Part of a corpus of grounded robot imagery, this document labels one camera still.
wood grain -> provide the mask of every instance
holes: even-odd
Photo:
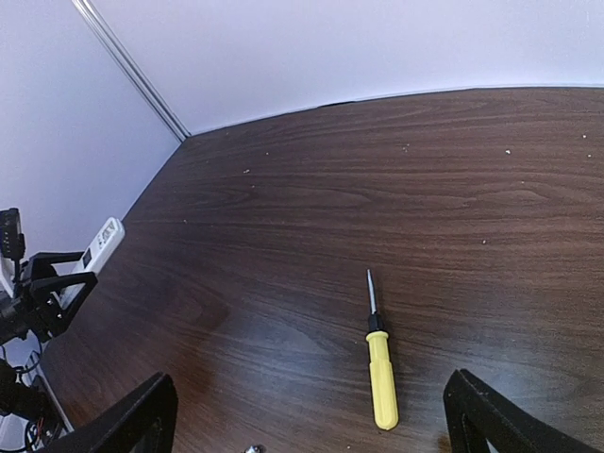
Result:
[[[176,452],[444,452],[442,391],[466,367],[602,449],[603,111],[601,90],[448,92],[191,138],[44,371],[77,425],[170,373]],[[372,418],[367,267],[391,432]]]

